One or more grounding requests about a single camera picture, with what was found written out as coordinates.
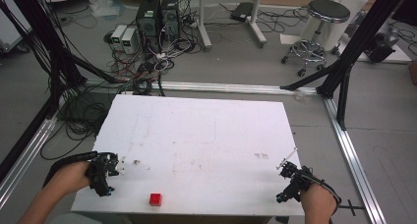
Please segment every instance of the metal pole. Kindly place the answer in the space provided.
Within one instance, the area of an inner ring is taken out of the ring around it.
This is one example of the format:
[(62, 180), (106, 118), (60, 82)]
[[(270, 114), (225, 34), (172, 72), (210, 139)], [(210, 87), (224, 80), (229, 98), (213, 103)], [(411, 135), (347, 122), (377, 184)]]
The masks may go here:
[(265, 38), (264, 34), (261, 32), (260, 28), (258, 27), (256, 23), (260, 3), (261, 3), (261, 0), (254, 0), (254, 8), (252, 9), (252, 16), (248, 17), (247, 20), (249, 21), (249, 27), (254, 32), (262, 48), (267, 43), (267, 39)]
[(197, 26), (205, 46), (204, 50), (211, 49), (211, 41), (209, 40), (209, 35), (205, 27), (205, 0), (200, 0), (200, 14), (199, 19), (197, 20)]

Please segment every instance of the chair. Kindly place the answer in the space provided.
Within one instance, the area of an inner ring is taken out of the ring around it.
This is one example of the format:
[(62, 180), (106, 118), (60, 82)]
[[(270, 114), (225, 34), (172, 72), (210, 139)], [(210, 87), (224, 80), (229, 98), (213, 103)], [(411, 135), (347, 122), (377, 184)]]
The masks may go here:
[(342, 24), (345, 23), (350, 16), (350, 11), (343, 5), (330, 0), (314, 0), (311, 1), (307, 10), (309, 15), (320, 20), (319, 27), (315, 31), (311, 40), (302, 39), (295, 42), (288, 50), (287, 54), (282, 58), (281, 63), (288, 62), (289, 54), (294, 53), (297, 57), (304, 60), (304, 68), (298, 71), (298, 76), (303, 77), (310, 62), (319, 63), (316, 66), (317, 71), (326, 67), (326, 52), (323, 47), (317, 43), (317, 38), (321, 33), (325, 23)]

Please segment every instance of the aluminum frame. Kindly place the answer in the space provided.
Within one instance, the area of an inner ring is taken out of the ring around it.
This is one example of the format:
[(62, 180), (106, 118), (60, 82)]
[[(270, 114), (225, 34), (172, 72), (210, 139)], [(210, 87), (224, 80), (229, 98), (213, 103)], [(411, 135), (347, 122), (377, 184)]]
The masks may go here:
[[(308, 95), (317, 95), (316, 89), (311, 87), (300, 87), (298, 90), (290, 91), (281, 89), (279, 86), (269, 85), (247, 85), (247, 84), (198, 84), (198, 83), (175, 83), (165, 82), (164, 89), (177, 91), (199, 91), (199, 92), (221, 92), (221, 93), (245, 93), (265, 95), (296, 95), (303, 92)], [(380, 209), (377, 199), (368, 182), (359, 157), (356, 154), (353, 143), (346, 131), (343, 131), (336, 120), (337, 107), (332, 99), (324, 99), (328, 115), (331, 119), (334, 131), (337, 135), (340, 148), (349, 165), (350, 172), (355, 180), (356, 187), (365, 204), (368, 217), (373, 224), (387, 223)], [(18, 162), (12, 168), (0, 187), (0, 209), (3, 207), (10, 194), (21, 181), (28, 170), (33, 159), (39, 152), (41, 145), (47, 140), (56, 124), (56, 116), (51, 120), (45, 120), (39, 128), (36, 136), (31, 140), (30, 145), (24, 151)]]

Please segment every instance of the white tabletop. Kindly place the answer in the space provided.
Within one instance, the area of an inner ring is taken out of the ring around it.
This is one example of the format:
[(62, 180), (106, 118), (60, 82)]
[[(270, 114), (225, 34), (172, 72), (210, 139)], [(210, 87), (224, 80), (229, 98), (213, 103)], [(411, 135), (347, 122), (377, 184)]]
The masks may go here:
[(117, 95), (93, 150), (118, 153), (125, 174), (107, 178), (111, 196), (80, 190), (72, 210), (303, 215), (294, 199), (275, 200), (289, 184), (275, 167), (294, 147), (279, 102)]

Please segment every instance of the small red block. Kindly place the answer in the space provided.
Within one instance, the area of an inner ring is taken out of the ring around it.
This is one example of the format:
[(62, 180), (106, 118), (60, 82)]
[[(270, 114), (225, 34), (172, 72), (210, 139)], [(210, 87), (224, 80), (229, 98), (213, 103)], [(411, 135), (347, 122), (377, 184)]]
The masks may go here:
[(149, 204), (150, 204), (150, 206), (161, 206), (162, 205), (162, 195), (161, 194), (150, 194)]

